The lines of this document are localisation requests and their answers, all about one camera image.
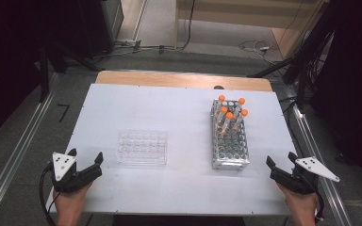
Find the dark curtain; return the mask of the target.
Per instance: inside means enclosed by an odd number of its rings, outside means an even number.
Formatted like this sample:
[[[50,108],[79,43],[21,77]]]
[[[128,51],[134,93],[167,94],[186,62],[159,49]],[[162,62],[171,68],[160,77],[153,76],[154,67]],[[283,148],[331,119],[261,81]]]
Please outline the dark curtain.
[[[75,0],[0,0],[0,128],[41,84],[39,49],[59,42]]]
[[[336,146],[362,168],[362,0],[336,0],[338,25],[310,98],[338,135]]]

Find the metal test tube rack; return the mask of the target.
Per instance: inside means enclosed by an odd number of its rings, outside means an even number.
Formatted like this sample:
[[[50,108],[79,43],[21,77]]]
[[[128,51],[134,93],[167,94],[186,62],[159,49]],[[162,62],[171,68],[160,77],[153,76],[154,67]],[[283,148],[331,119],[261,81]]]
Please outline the metal test tube rack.
[[[228,108],[228,112],[234,114],[238,100],[225,100],[222,106]],[[216,123],[220,108],[218,99],[213,101],[210,119],[212,127],[212,168],[214,170],[244,170],[250,164],[248,152],[248,139],[245,130],[244,120],[238,130],[233,126],[237,118],[231,120],[229,127],[223,131],[222,124]]]

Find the person's right hand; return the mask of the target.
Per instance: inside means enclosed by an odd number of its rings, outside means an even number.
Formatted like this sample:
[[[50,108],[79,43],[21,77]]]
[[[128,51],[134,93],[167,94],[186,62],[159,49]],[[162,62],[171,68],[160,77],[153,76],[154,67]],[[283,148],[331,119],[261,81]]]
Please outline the person's right hand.
[[[285,195],[285,201],[294,226],[316,226],[315,210],[318,196],[315,193],[302,195],[277,184]]]

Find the clear plastic tube rack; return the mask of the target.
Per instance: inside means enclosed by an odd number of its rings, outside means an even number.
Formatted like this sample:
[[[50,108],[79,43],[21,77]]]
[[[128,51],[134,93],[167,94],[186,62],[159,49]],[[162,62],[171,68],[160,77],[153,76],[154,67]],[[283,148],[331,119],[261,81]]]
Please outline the clear plastic tube rack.
[[[167,138],[162,131],[122,130],[116,155],[122,164],[165,165]]]

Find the person's left hand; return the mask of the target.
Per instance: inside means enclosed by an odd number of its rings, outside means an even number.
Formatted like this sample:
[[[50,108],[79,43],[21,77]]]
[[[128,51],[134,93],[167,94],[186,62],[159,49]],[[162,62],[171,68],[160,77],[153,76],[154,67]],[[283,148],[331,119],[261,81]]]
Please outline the person's left hand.
[[[58,213],[57,226],[78,226],[90,187],[91,183],[76,192],[64,194],[53,191]]]

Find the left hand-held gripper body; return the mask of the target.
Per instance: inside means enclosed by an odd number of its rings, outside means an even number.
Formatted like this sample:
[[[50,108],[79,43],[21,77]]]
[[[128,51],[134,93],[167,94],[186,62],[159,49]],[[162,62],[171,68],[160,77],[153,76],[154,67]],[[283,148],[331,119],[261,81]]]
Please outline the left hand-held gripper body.
[[[53,153],[52,183],[55,191],[73,193],[93,182],[95,179],[83,178],[81,171],[76,170],[76,159],[68,160],[67,154]]]

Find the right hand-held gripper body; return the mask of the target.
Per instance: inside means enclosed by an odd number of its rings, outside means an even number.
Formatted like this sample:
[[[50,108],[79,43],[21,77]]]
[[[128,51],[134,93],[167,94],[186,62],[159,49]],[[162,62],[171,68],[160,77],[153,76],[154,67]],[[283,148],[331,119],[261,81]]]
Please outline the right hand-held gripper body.
[[[285,186],[289,190],[306,195],[315,193],[318,190],[317,182],[320,177],[339,182],[340,179],[315,156],[298,158],[296,160],[296,172],[291,173],[292,184]]]

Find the light wooden cabinet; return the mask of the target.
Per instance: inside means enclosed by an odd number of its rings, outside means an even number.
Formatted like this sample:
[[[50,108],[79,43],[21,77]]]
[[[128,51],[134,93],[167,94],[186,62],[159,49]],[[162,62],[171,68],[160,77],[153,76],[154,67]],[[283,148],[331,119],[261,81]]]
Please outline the light wooden cabinet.
[[[194,7],[192,19],[203,22],[270,27],[283,57],[291,57],[327,9],[329,0],[175,0],[173,47],[178,22]]]

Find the black metal stand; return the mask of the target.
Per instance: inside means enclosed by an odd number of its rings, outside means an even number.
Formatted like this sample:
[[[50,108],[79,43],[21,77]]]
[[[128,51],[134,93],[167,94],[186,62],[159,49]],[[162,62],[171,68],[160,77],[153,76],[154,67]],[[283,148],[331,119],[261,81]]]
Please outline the black metal stand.
[[[341,0],[330,0],[330,5],[320,16],[320,19],[297,52],[260,73],[248,75],[248,78],[262,78],[288,66],[282,79],[285,85],[292,85],[295,80],[298,80],[296,105],[303,111],[304,90],[308,79],[310,62],[317,58],[318,52],[323,49],[325,43],[331,37],[335,29],[340,2]]]
[[[41,78],[41,97],[40,102],[42,103],[50,92],[49,75],[48,75],[48,63],[54,68],[56,73],[66,73],[68,65],[65,62],[64,57],[68,56],[74,59],[76,62],[85,66],[87,69],[100,72],[103,68],[98,68],[93,65],[85,58],[65,47],[59,42],[45,41],[39,49],[40,57],[40,78]]]

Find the aluminium floor rail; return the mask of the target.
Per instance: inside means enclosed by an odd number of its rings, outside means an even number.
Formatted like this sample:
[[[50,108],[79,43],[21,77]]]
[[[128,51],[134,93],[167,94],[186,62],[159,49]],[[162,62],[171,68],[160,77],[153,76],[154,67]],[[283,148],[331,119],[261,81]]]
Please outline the aluminium floor rail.
[[[301,112],[298,104],[294,104],[294,101],[298,99],[297,92],[292,85],[285,85],[284,90],[285,94],[290,98],[290,104],[287,109],[288,124],[290,124],[290,119],[294,119],[297,124],[297,128],[291,128],[290,133],[299,147],[298,155],[304,157],[315,157],[323,165],[325,165],[325,161],[323,160],[321,151],[319,150],[316,140],[313,137],[305,113]],[[330,208],[336,225],[353,226],[343,201],[339,196],[339,192],[337,191],[336,183],[331,179],[320,177],[319,189],[324,206],[328,206]]]
[[[16,146],[13,149],[6,165],[3,167],[0,173],[0,202],[5,196],[9,184],[13,179],[17,169],[19,168],[30,143],[41,124],[41,120],[43,119],[49,105],[52,102],[59,81],[60,75],[58,73],[53,73],[52,77],[48,82],[48,85],[51,87],[51,89],[48,91],[45,99],[41,103],[38,103],[31,119],[28,121],[26,128],[24,129],[21,137],[17,141]]]

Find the black cabinet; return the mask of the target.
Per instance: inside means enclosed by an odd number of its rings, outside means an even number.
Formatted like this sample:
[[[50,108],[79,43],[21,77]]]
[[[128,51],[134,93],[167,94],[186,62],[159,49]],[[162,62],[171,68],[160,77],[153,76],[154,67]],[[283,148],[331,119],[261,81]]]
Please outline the black cabinet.
[[[87,34],[87,56],[113,50],[123,23],[121,0],[78,0]]]

